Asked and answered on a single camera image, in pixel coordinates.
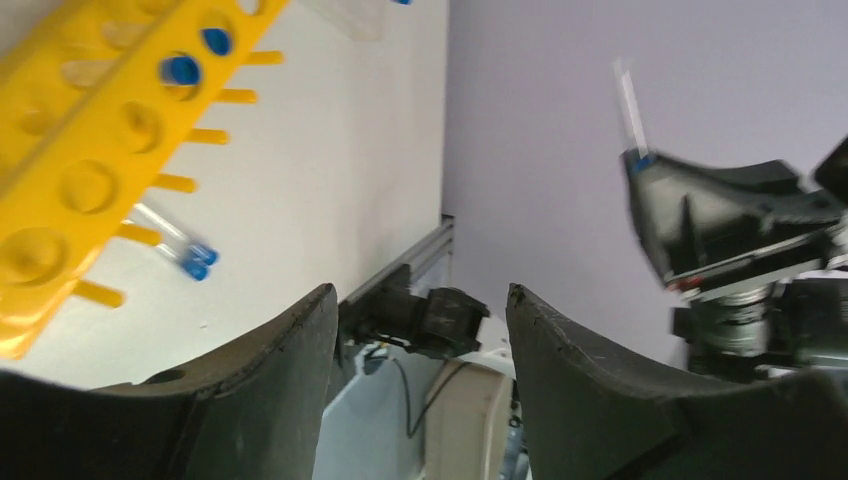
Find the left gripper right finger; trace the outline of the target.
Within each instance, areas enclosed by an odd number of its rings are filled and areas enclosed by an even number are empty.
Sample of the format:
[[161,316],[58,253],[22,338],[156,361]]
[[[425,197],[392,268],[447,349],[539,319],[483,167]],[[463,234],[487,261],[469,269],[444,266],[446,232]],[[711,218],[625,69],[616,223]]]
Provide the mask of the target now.
[[843,479],[847,375],[737,384],[644,357],[521,284],[506,320],[537,479]]

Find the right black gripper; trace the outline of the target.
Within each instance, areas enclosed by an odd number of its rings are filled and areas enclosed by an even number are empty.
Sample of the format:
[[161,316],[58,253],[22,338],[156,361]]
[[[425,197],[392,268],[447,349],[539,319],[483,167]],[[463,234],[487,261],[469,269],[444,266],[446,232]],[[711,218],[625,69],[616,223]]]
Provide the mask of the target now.
[[847,366],[847,146],[813,188],[782,160],[716,168],[621,153],[633,228],[681,298],[689,370],[737,382]]

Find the yellow test tube rack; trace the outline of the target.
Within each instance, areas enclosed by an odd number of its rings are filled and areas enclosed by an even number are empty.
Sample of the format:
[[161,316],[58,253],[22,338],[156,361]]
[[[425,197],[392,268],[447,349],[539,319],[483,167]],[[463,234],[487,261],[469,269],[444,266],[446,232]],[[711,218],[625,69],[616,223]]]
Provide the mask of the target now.
[[[283,56],[256,45],[284,9],[281,1],[64,1],[1,60],[1,354],[26,354],[71,296],[116,308],[115,289],[87,279],[114,238],[155,245],[160,235],[126,217],[149,188],[191,193],[192,178],[164,172],[183,143],[223,145],[223,130],[197,121],[213,102],[249,104],[251,90],[231,89],[245,65]],[[234,50],[191,55],[196,86],[161,82],[163,47],[118,50],[98,27],[108,20],[164,28],[222,24]],[[60,74],[73,60],[116,60],[94,86]]]

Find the blue-capped clear test tube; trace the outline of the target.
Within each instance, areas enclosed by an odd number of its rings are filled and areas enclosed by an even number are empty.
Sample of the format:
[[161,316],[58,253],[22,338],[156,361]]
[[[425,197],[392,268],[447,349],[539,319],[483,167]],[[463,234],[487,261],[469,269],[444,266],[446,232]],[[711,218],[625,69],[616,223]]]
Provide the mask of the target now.
[[174,55],[226,57],[234,50],[233,35],[222,24],[164,28],[153,24],[108,20],[98,27],[105,43],[125,50],[142,46],[163,47]]

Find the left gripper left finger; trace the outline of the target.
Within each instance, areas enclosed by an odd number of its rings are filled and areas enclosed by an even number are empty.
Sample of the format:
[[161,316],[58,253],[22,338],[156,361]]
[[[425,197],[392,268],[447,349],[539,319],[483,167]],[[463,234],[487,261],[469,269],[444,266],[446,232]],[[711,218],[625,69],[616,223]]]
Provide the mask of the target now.
[[338,324],[316,287],[246,334],[140,384],[1,375],[5,479],[308,479]]

